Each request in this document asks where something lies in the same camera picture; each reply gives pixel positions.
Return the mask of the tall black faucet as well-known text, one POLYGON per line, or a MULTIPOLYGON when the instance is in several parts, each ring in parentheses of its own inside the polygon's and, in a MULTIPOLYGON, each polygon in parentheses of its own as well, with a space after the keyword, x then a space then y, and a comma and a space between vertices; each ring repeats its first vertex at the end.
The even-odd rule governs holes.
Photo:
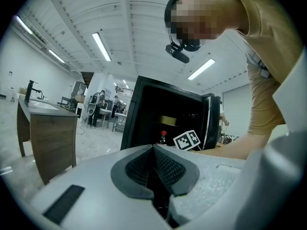
POLYGON ((41 92, 40 90, 33 88, 34 83, 36 83, 36 82, 33 81, 33 80, 30 80, 29 83, 28 83, 28 86, 27 86, 27 89, 26 89, 26 95, 25 95, 25 98, 24 98, 24 100, 26 102, 28 102, 30 100, 32 90, 34 90, 35 92, 41 92))

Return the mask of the person's right forearm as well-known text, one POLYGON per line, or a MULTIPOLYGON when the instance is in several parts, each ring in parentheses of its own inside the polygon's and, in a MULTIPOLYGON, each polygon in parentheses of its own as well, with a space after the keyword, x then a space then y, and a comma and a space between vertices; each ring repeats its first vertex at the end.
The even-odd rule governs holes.
POLYGON ((247 132, 245 135, 227 145, 214 149, 195 151, 195 153, 215 157, 246 160, 254 149, 264 148, 270 136, 271 132, 265 135, 257 135, 247 132))

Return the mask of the tall grey cabinet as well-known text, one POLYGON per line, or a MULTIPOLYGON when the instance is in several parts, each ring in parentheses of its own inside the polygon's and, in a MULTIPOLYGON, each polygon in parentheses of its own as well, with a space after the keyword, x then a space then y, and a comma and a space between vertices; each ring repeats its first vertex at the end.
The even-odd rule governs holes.
POLYGON ((86 85, 81 81, 76 81, 71 92, 71 98, 75 98, 76 95, 84 95, 86 85))

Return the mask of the wooden sink cabinet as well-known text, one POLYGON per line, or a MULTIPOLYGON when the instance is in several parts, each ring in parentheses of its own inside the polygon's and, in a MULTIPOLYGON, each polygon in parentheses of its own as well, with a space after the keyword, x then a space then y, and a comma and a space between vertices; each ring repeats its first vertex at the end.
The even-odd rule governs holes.
POLYGON ((17 105, 17 137, 21 156, 25 156, 24 143, 30 142, 39 175, 44 184, 69 167, 76 166, 76 128, 78 115, 55 104, 59 110, 32 109, 25 96, 20 95, 17 105))

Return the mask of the long ceiling light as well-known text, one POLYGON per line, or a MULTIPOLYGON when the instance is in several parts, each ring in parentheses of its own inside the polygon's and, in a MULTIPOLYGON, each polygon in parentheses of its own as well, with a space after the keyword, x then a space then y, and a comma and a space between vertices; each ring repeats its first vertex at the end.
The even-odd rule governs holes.
POLYGON ((61 63, 65 64, 65 61, 63 59, 61 59, 57 54, 55 54, 51 49, 49 49, 48 52, 51 55, 53 55, 58 61, 60 61, 61 63))
POLYGON ((203 73, 207 68, 212 66, 214 63, 215 63, 215 60, 213 60, 213 59, 207 60, 204 64, 202 64, 201 67, 199 67, 194 73, 192 73, 188 77, 188 80, 191 81, 191 80, 195 79, 197 76, 199 76, 201 73, 203 73))
POLYGON ((101 53, 103 54, 105 60, 107 62, 110 62, 111 61, 111 57, 110 57, 110 55, 109 55, 109 53, 108 53, 108 51, 107 51, 107 49, 106 49, 106 47, 104 45, 104 43, 103 43, 99 33, 93 33, 92 37, 95 40, 95 42, 96 42, 98 48, 100 49, 101 53))
POLYGON ((24 30, 26 30, 31 35, 33 34, 30 28, 19 18, 19 16, 16 15, 15 19, 24 30))

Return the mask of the tan shirt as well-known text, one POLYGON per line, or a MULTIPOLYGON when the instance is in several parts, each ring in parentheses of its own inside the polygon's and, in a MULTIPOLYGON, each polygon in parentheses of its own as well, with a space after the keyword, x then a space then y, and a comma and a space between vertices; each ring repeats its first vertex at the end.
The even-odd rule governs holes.
POLYGON ((272 95, 287 78, 303 51, 294 23, 278 0, 240 0, 249 21, 247 73, 252 94, 248 132, 265 135, 285 123, 272 95))

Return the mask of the black balcony railing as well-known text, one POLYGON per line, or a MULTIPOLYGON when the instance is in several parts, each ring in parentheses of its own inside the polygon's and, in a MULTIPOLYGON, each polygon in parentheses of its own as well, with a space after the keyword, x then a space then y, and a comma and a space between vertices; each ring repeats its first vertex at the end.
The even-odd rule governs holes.
POLYGON ((132 96, 133 95, 133 89, 116 86, 115 90, 116 90, 116 93, 122 94, 122 95, 125 95, 125 96, 132 96))

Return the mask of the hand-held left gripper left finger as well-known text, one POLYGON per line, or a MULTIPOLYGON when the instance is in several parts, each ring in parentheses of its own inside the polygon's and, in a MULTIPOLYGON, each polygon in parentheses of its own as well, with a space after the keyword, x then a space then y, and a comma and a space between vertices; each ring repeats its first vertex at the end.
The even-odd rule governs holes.
POLYGON ((41 214, 72 184, 84 188, 60 223, 66 230, 172 230, 150 200, 129 198, 111 179, 111 168, 141 150, 134 147, 83 161, 41 189, 30 205, 41 214))

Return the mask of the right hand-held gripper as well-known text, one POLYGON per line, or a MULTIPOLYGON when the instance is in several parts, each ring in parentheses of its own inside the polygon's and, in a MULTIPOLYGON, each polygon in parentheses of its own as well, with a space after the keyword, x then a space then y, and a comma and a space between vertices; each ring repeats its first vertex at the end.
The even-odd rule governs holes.
POLYGON ((173 138, 175 146, 179 150, 190 150, 197 147, 201 142, 194 130, 186 131, 173 138))

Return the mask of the yellow round container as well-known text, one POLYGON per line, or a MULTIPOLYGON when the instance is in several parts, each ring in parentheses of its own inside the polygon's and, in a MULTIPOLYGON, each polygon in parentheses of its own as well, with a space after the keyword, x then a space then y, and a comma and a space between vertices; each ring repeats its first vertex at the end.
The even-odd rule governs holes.
POLYGON ((177 121, 176 118, 168 117, 168 116, 164 116, 164 115, 162 115, 161 119, 160 119, 160 122, 162 124, 171 125, 171 126, 175 126, 176 125, 176 121, 177 121))

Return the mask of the black metal table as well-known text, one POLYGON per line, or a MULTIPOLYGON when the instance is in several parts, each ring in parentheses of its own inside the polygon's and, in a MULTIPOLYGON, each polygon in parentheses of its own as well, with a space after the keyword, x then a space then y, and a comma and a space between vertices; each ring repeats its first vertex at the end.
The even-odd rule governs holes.
POLYGON ((69 111, 75 111, 77 107, 77 101, 74 98, 62 97, 60 107, 69 111))

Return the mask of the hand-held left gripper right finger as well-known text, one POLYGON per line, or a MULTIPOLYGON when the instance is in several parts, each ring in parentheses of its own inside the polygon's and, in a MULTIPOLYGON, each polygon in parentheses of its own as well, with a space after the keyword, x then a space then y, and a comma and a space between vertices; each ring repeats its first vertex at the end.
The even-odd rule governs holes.
POLYGON ((234 229, 242 206, 234 182, 245 161, 180 151, 154 145, 158 167, 166 166, 176 181, 170 185, 166 219, 160 216, 154 229, 234 229))

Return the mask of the white sink basin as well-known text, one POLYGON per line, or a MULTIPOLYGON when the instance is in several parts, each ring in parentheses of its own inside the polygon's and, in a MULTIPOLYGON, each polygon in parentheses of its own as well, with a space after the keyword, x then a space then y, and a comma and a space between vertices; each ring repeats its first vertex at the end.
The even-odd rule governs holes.
POLYGON ((44 102, 39 102, 39 101, 34 101, 34 100, 30 100, 28 102, 28 107, 32 108, 32 109, 47 109, 47 110, 56 110, 58 111, 59 109, 48 104, 48 103, 44 103, 44 102))

